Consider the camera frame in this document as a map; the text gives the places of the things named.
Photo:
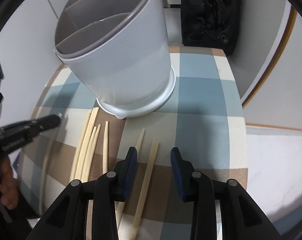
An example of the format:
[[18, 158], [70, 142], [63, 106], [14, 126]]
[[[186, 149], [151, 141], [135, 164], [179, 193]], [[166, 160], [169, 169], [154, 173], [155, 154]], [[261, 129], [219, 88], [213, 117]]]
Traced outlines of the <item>person's left hand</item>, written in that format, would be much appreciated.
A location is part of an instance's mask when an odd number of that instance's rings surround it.
[[0, 171], [2, 178], [0, 181], [0, 198], [2, 204], [7, 209], [12, 210], [17, 207], [19, 201], [17, 180], [13, 177], [13, 169], [8, 156], [0, 160]]

